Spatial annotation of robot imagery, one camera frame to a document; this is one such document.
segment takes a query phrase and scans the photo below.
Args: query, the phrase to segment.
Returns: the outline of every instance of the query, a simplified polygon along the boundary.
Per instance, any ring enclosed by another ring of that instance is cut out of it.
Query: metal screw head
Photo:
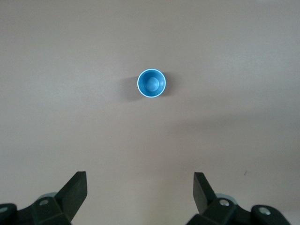
[[[262,213],[262,214],[264,214],[266,216],[268,216],[268,215],[271,214],[271,212],[267,208],[265,208],[265,207],[260,207],[258,210],[259,210],[260,213]]]
[[[47,199],[45,199],[45,200],[40,201],[39,205],[46,205],[46,204],[48,204],[48,202],[49,201]]]
[[[7,210],[8,210],[8,207],[2,207],[2,208],[0,208],[0,213],[5,212]]]
[[[230,205],[229,202],[227,200],[225,200],[225,199],[221,199],[219,202],[223,206],[229,206]]]

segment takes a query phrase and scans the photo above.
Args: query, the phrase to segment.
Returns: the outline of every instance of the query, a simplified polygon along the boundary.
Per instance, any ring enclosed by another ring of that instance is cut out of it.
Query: black plastic mount
[[[77,172],[55,197],[44,197],[17,211],[15,204],[0,204],[0,225],[71,225],[87,196],[86,172]]]
[[[194,173],[194,200],[199,214],[187,225],[291,225],[275,208],[255,205],[251,212],[225,198],[217,198],[202,172]]]

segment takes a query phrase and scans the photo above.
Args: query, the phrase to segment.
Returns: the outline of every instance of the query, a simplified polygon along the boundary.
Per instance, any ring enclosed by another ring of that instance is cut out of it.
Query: blue cup
[[[146,69],[137,79],[137,88],[148,98],[155,98],[165,90],[165,76],[157,69]]]

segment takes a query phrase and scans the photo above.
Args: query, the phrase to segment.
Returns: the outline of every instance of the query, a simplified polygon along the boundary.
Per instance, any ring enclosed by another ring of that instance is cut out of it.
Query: blue plastic cup
[[[146,69],[137,79],[137,88],[148,98],[155,98],[165,90],[165,76],[157,69]]]

